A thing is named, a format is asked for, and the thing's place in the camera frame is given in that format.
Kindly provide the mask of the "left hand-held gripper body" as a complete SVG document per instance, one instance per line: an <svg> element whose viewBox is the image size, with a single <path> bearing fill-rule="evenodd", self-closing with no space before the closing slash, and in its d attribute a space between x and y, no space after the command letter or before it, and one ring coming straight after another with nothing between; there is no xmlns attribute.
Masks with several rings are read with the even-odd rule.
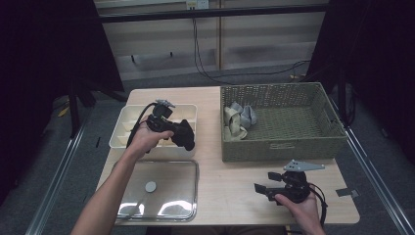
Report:
<svg viewBox="0 0 415 235"><path fill-rule="evenodd" d="M167 100L157 99L154 103L152 113L147 117L148 127L155 132L175 131L175 127L168 118L172 114L174 105Z"/></svg>

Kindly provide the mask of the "metal floor rail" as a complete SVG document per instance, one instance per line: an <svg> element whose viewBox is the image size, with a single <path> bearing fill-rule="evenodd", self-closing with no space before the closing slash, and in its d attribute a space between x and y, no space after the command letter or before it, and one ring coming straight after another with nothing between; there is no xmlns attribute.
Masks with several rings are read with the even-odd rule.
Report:
<svg viewBox="0 0 415 235"><path fill-rule="evenodd" d="M346 129L346 152L337 156L359 221L332 226L340 235L415 235L415 165L361 102Z"/></svg>
<svg viewBox="0 0 415 235"><path fill-rule="evenodd" d="M42 235L44 227L51 214L52 208L55 206L58 194L68 173L73 156L75 155L78 145L82 140L83 134L84 126L81 126L71 137L48 190L24 235Z"/></svg>

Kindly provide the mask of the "black metal stand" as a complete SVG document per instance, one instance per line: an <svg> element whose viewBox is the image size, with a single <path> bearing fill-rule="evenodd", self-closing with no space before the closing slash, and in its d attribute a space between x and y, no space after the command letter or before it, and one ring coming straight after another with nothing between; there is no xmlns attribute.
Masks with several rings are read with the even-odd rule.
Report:
<svg viewBox="0 0 415 235"><path fill-rule="evenodd" d="M71 138L74 138L81 128L77 101L80 101L86 108L94 107L96 99L93 95L93 91L99 91L119 102L127 101L125 96L116 93L102 84L89 79L70 77L68 81L68 96L71 120Z"/></svg>
<svg viewBox="0 0 415 235"><path fill-rule="evenodd" d="M344 126L350 126L355 119L355 97L352 86L346 81L343 68L339 68L337 91L340 118Z"/></svg>

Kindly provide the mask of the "white wall outlet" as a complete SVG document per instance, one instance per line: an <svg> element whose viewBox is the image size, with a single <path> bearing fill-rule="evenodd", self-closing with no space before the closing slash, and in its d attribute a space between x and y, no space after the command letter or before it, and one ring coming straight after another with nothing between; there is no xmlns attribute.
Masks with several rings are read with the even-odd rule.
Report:
<svg viewBox="0 0 415 235"><path fill-rule="evenodd" d="M186 0L188 10L206 10L209 8L208 0Z"/></svg>

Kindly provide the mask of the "dark curtain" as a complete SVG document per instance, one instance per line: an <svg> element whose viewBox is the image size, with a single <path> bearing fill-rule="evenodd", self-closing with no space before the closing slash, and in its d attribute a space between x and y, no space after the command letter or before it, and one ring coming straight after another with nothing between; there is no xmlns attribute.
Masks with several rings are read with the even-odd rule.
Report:
<svg viewBox="0 0 415 235"><path fill-rule="evenodd" d="M307 76L343 77L415 164L415 0L329 0Z"/></svg>
<svg viewBox="0 0 415 235"><path fill-rule="evenodd" d="M0 0L0 203L29 163L55 99L121 91L94 0Z"/></svg>

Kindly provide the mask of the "person's right hand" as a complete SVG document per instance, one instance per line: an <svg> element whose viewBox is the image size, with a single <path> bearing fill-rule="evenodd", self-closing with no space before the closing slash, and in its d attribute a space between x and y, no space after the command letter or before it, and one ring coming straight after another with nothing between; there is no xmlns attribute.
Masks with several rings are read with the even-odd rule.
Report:
<svg viewBox="0 0 415 235"><path fill-rule="evenodd" d="M290 211L300 228L306 226L311 227L317 224L321 226L317 200L313 193L310 193L308 197L299 204L292 202L282 194L277 194L275 200Z"/></svg>

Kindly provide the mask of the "green woven basket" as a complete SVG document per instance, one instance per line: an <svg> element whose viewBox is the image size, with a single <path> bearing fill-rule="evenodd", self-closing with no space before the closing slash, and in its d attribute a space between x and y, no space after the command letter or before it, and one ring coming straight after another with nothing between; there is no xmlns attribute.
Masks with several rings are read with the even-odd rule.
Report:
<svg viewBox="0 0 415 235"><path fill-rule="evenodd" d="M346 133L319 82L234 85L220 88L221 149L225 162L334 158ZM251 106L256 124L240 141L225 141L224 108Z"/></svg>

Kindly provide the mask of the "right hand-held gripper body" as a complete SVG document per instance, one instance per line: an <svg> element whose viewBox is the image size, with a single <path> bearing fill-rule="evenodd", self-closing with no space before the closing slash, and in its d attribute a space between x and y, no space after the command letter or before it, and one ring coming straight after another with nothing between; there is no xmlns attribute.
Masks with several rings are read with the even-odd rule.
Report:
<svg viewBox="0 0 415 235"><path fill-rule="evenodd" d="M323 164L311 164L307 162L300 162L291 160L286 164L283 169L282 180L278 182L284 182L283 188L267 188L270 192L269 196L266 196L269 201L274 201L277 194L282 194L290 199L292 202L299 204L303 202L311 192L310 183L307 181L306 172L311 170L324 169Z"/></svg>

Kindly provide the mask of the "beige sock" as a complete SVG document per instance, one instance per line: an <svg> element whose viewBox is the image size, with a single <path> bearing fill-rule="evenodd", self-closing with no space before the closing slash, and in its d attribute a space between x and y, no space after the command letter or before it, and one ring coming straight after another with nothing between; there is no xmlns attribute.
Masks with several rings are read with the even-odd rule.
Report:
<svg viewBox="0 0 415 235"><path fill-rule="evenodd" d="M224 122L232 132L236 131L238 127L241 126L240 114L235 110L225 107L224 108Z"/></svg>
<svg viewBox="0 0 415 235"><path fill-rule="evenodd" d="M223 132L225 141L240 141L248 135L247 130L243 126L238 127L234 132L232 132L231 129L226 126L223 129Z"/></svg>

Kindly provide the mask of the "grey tape piece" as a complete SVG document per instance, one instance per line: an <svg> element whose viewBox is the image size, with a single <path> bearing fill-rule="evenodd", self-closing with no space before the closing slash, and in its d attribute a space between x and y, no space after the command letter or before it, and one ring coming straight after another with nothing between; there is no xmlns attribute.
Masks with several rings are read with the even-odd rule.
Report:
<svg viewBox="0 0 415 235"><path fill-rule="evenodd" d="M352 198L355 198L359 196L359 192L357 190L349 188L338 189L336 193L339 197L351 196Z"/></svg>

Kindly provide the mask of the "cream divided organizer box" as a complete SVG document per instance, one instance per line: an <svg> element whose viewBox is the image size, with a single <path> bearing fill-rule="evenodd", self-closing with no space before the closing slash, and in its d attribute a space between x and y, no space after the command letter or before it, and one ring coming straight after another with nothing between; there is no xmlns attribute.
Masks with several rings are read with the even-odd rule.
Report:
<svg viewBox="0 0 415 235"><path fill-rule="evenodd" d="M145 105L127 105L121 109L109 142L112 149L124 150L126 148L130 132L144 109ZM197 112L198 108L194 104L176 104L168 119L177 123L182 119L187 119L193 132L196 132ZM191 159L195 152L196 149L187 151L184 147L178 147L171 140L161 140L156 148L145 155L145 159L185 160Z"/></svg>

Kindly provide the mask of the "person's left hand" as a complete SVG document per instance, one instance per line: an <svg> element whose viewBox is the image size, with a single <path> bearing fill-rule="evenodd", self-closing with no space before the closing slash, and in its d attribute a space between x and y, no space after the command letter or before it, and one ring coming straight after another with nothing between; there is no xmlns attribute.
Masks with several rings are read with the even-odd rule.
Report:
<svg viewBox="0 0 415 235"><path fill-rule="evenodd" d="M155 148L160 140L168 139L172 136L173 132L170 130L155 132L148 127L146 122L143 122L139 125L132 142L126 148L122 157L131 162L136 162L143 158L151 149Z"/></svg>

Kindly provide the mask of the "black horizontal bar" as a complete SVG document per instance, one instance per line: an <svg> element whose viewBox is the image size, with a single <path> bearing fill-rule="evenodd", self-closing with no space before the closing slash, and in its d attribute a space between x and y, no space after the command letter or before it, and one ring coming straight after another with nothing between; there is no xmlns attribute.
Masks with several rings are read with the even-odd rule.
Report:
<svg viewBox="0 0 415 235"><path fill-rule="evenodd" d="M127 22L149 22L164 20L183 20L199 18L239 17L256 15L280 15L280 14L302 14L325 12L328 4L311 5L288 5L254 8L224 8L210 10L183 10L155 13L130 13L100 15L98 21L103 24L127 23Z"/></svg>

